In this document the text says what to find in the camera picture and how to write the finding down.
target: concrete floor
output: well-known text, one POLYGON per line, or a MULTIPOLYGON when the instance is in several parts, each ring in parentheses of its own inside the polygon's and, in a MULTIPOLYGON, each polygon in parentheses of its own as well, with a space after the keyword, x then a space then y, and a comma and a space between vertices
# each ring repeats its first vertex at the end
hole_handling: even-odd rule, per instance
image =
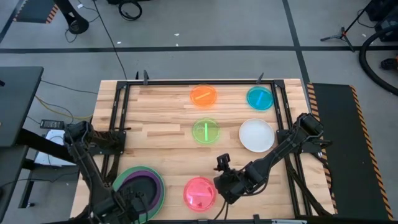
MULTIPOLYGON (((90 0, 83 4, 93 7, 90 0)), ((12 14, 18 0, 0 2, 0 30, 12 14)), ((74 7, 76 0, 71 0, 74 7)), ((294 46, 285 13, 289 4, 301 46, 345 46, 344 42, 319 39, 333 35, 341 26, 347 26, 364 0, 152 0, 142 2, 142 17, 135 22, 123 20, 118 9, 104 0, 97 5, 116 47, 175 47, 178 46, 294 46)), ((91 20, 95 12, 78 9, 91 20)), ((367 16, 363 23, 371 24, 367 16)), ((13 22, 3 40, 1 49, 22 49, 26 54, 0 54, 0 66, 43 66, 42 79, 72 88, 97 91, 101 80, 123 79, 121 67, 112 52, 45 53, 43 49, 84 49, 111 47, 101 21, 90 23, 90 28, 73 43, 65 40, 67 28, 60 12, 50 24, 13 22), (29 53, 29 49, 41 49, 29 53)), ((361 45, 374 31, 356 24, 348 34, 354 45, 361 45)), ((375 41, 373 45, 386 45, 375 41)), ((354 85, 357 89, 368 130, 371 135, 379 168, 389 202, 398 216, 398 175, 395 158, 398 157, 395 137, 398 128, 398 98, 379 88, 362 71, 358 53, 349 51, 304 51, 303 60, 294 50, 228 50, 228 51, 156 51, 119 53, 129 78, 136 71, 146 69, 151 78, 302 78, 306 66, 311 82, 354 85)), ((396 73, 382 72, 377 65, 381 60, 395 57, 394 51, 372 51, 368 60, 376 73, 398 86, 396 73)), ((92 114, 95 95, 77 93, 41 83, 37 95, 49 103, 68 108, 75 116, 92 114)), ((29 116, 41 119, 70 120, 53 114, 34 101, 29 116)), ((27 119, 25 128, 38 134, 44 130, 27 119)), ((14 197, 3 223, 42 223, 66 220, 72 207, 76 182, 39 183, 35 185, 32 201, 37 206, 17 209, 23 183, 17 185, 14 197)))

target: tripod stand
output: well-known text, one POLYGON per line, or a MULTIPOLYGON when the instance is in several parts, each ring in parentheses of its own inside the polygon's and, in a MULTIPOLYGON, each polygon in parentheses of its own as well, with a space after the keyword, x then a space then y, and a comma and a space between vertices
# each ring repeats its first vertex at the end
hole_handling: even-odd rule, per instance
POLYGON ((355 18, 355 20, 348 26, 347 29, 345 29, 344 27, 342 27, 340 29, 340 33, 336 34, 336 35, 332 35, 330 37, 325 37, 322 38, 321 41, 326 41, 326 40, 330 40, 330 39, 340 39, 342 41, 347 42, 348 47, 351 49, 352 52, 355 52, 353 45, 351 44, 351 42, 349 41, 348 37, 347 37, 347 32, 351 29, 351 27, 355 24, 356 21, 358 21, 358 19, 362 16, 362 14, 364 14, 365 10, 371 5, 371 1, 369 2, 369 4, 362 10, 361 13, 358 14, 358 16, 355 18))

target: black floor stripe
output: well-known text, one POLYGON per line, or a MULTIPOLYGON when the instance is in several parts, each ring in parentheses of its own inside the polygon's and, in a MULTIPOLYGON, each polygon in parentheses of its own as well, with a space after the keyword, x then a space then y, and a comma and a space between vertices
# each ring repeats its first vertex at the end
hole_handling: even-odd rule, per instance
POLYGON ((297 36, 296 27, 294 26, 292 11, 290 10, 289 2, 287 0, 282 0, 285 8, 287 23, 289 25, 290 34, 292 35, 293 45, 296 47, 296 55, 298 65, 300 66, 301 76, 303 77, 304 86, 310 82, 310 77, 308 76, 307 67, 305 66, 303 52, 300 48, 299 37, 297 36))
MULTIPOLYGON (((355 46, 355 50, 360 50, 360 46, 355 46)), ((322 47, 322 46, 192 46, 192 47, 118 47, 118 52, 188 52, 188 51, 351 51, 349 47, 322 47)), ((398 50, 398 46, 370 46, 372 50, 398 50)), ((0 49, 0 54, 49 54, 49 53, 107 53, 114 52, 111 47, 91 47, 91 48, 62 48, 62 49, 0 49)))
POLYGON ((1 44, 2 40, 4 39, 4 37, 6 36, 7 31, 8 31, 8 29, 11 26, 12 20, 17 15, 19 9, 21 8, 22 3, 24 3, 24 0, 19 0, 18 1, 18 3, 15 5, 15 8, 14 8, 13 12, 11 13, 10 17, 8 18, 6 24, 2 28, 1 33, 0 33, 0 44, 1 44))

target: white plate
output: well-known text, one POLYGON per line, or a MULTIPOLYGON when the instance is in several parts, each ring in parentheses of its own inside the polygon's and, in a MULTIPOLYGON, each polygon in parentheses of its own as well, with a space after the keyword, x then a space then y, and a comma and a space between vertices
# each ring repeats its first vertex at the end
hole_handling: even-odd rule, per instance
POLYGON ((273 128, 261 119, 249 119, 239 129, 239 139, 252 152, 265 152, 275 141, 273 128))

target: wooden table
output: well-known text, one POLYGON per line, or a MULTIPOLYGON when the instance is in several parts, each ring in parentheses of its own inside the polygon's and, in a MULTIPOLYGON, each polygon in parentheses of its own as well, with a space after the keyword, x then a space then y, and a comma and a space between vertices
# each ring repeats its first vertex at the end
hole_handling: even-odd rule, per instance
MULTIPOLYGON (((284 81, 294 122, 298 115, 308 112, 307 103, 299 79, 284 81)), ((107 131, 109 128, 116 82, 101 82, 92 121, 98 131, 107 131)), ((258 112, 246 103, 246 93, 253 87, 252 85, 215 86, 218 92, 217 102, 208 110, 200 110, 192 104, 189 97, 192 87, 150 85, 132 86, 130 89, 125 128, 132 129, 127 131, 126 150, 121 156, 119 174, 130 167, 145 165, 154 168, 162 175, 166 184, 166 198, 155 220, 213 219, 221 209, 223 198, 218 195, 213 208, 205 213, 195 213, 184 204, 182 197, 184 185, 197 176, 213 180, 213 177, 220 174, 213 170, 217 164, 216 157, 224 153, 230 154, 230 165, 237 169, 267 154, 267 152, 248 151, 240 143, 238 131, 245 120, 261 118, 274 130, 277 129, 274 108, 258 112), (204 117, 217 120, 221 128, 219 140, 210 146, 199 145, 192 136, 193 123, 204 117)), ((283 108, 280 91, 278 96, 283 108)), ((282 117, 284 127, 287 128, 284 113, 282 117)), ((334 213, 322 164, 309 154, 302 154, 301 159, 307 187, 326 210, 334 213)), ((95 156, 98 167, 102 166, 102 160, 103 156, 95 156)), ((88 188, 80 179, 71 217, 78 215, 84 209, 88 203, 88 196, 88 188)), ((300 192, 298 201, 300 211, 304 214, 300 192)), ((252 219, 253 214, 259 214, 260 218, 294 217, 283 160, 271 169, 266 190, 255 197, 241 197, 230 205, 228 218, 252 219)))

